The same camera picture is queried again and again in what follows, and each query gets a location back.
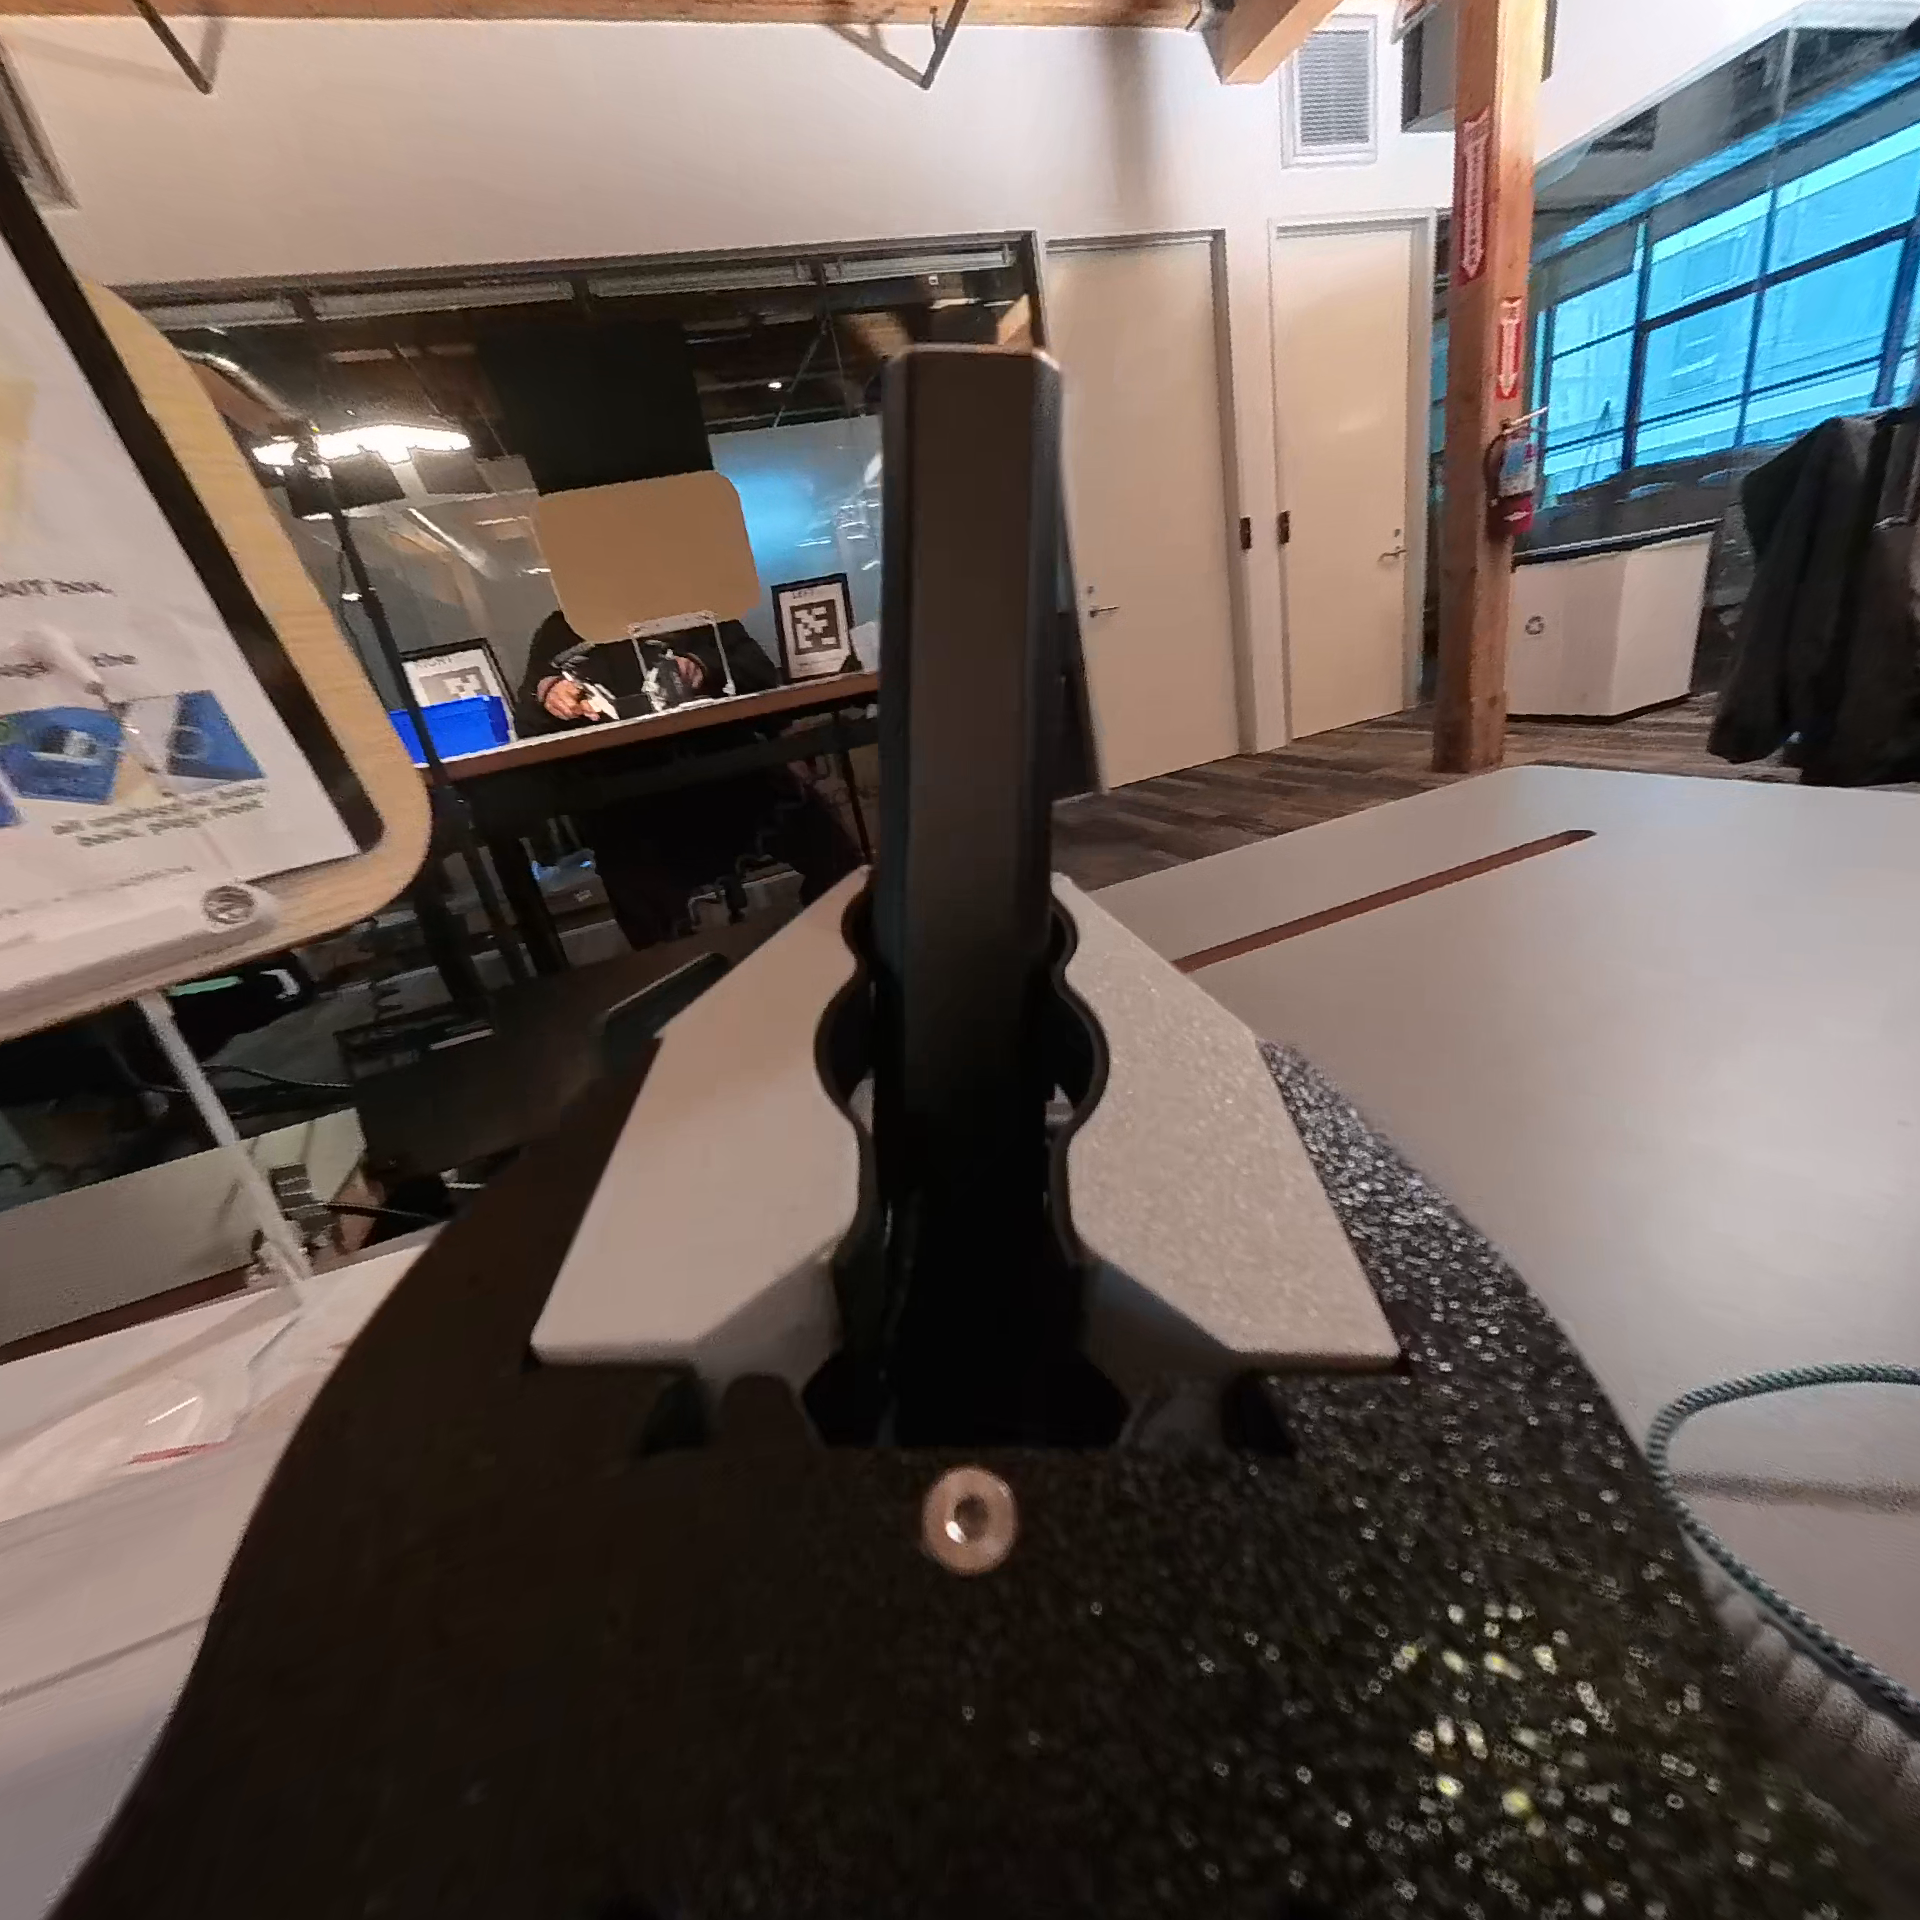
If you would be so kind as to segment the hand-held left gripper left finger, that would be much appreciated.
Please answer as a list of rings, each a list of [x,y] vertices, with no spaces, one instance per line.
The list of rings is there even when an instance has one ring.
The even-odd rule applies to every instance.
[[[869,875],[803,908],[672,1017],[533,1330],[540,1364],[683,1369],[803,1390],[842,1344],[829,1265],[858,1219],[871,1120],[823,1026],[854,985]]]

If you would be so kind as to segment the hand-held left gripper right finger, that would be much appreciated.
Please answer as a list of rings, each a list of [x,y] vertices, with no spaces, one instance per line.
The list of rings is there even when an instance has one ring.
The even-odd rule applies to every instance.
[[[1256,1036],[1067,879],[1067,1006],[1095,1026],[1064,1199],[1084,1344],[1123,1395],[1392,1371],[1392,1322]]]

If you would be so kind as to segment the large black usb hub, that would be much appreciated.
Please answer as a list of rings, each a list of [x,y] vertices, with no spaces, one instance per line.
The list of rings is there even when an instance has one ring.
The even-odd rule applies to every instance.
[[[1084,1344],[1064,1182],[1103,1059],[1050,887],[1060,369],[1042,350],[888,365],[881,546],[884,1420],[903,1447],[1110,1447],[1127,1401]]]

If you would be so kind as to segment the small blue bin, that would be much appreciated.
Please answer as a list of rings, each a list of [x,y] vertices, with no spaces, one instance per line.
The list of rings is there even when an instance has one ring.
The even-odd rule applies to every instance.
[[[505,702],[497,694],[462,694],[422,707],[425,734],[439,762],[488,755],[512,743]],[[390,707],[387,723],[415,766],[426,766],[426,750],[408,707]]]

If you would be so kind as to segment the small clear acrylic stand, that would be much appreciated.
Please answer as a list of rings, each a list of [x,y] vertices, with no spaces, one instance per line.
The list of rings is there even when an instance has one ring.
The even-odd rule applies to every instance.
[[[736,694],[732,624],[712,615],[654,617],[626,628],[650,707],[686,707]]]

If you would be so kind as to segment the fiducial marker sign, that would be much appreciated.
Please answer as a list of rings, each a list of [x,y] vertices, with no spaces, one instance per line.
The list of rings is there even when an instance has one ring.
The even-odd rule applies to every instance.
[[[483,637],[406,653],[400,680],[422,707],[445,707],[470,699],[509,706],[509,681],[492,644]]]
[[[858,673],[851,640],[851,584],[833,573],[769,587],[783,681],[819,681]]]

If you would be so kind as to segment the beige door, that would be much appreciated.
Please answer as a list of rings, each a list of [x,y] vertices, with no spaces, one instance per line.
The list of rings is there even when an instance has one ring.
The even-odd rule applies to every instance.
[[[1241,743],[1215,236],[1058,242],[1042,318],[1090,750],[1116,789]]]
[[[1266,242],[1288,739],[1419,691],[1434,242],[1434,212],[1275,221]]]

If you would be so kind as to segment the wooden framed sign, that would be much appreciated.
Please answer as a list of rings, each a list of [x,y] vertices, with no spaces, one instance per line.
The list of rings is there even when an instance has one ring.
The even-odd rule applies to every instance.
[[[199,371],[4,181],[4,1037],[390,904],[425,779]]]

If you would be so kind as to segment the fire extinguisher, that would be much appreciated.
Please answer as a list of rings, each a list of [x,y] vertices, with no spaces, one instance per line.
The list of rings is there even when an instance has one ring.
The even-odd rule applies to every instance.
[[[1481,456],[1486,539],[1512,543],[1535,524],[1543,408],[1505,419]]]

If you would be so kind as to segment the dark hanging jacket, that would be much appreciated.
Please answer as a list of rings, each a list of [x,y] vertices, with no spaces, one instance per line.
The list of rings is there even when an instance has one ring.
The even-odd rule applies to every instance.
[[[1750,471],[1752,575],[1706,750],[1803,785],[1916,785],[1916,405],[1832,419]]]

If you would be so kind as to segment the paned window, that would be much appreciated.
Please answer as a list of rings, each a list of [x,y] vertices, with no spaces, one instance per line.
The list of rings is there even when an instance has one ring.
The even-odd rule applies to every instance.
[[[1523,550],[1719,515],[1916,386],[1916,2],[1811,2],[1535,177]]]

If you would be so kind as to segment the black metal rod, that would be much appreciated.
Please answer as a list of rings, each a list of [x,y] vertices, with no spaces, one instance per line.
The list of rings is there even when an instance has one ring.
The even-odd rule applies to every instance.
[[[179,79],[199,95],[213,97],[218,63],[229,35],[229,13],[220,2],[131,2],[131,13],[146,25],[167,53]]]
[[[891,21],[833,21],[829,32],[894,79],[929,90],[969,11],[972,2],[908,2]]]

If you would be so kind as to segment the wooden post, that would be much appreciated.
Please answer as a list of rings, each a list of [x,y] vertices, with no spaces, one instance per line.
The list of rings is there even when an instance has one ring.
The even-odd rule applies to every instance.
[[[1523,415],[1523,321],[1543,2],[1459,2],[1435,518],[1434,771],[1500,764],[1512,534],[1489,473]]]

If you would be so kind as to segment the black wall monitor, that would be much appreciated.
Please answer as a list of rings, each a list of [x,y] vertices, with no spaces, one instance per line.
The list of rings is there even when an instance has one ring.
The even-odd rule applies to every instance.
[[[540,495],[715,466],[672,321],[492,328],[477,361]]]

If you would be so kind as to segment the wall vent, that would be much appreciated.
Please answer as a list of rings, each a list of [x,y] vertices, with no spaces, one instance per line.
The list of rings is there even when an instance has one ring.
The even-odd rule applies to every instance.
[[[1283,63],[1283,168],[1376,159],[1376,17],[1335,13]]]

